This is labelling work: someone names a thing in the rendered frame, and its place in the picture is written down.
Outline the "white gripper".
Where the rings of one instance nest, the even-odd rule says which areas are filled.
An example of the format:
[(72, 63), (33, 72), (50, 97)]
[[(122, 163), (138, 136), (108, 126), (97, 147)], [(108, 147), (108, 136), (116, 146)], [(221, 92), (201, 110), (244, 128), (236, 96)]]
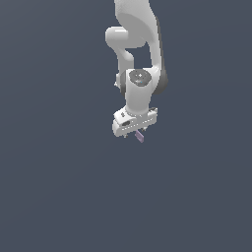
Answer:
[(126, 111), (126, 107), (114, 113), (114, 120), (112, 123), (112, 131), (116, 137), (123, 136), (125, 139), (129, 133), (142, 129), (146, 131), (150, 125), (157, 122), (158, 109), (152, 107), (147, 114), (133, 115)]

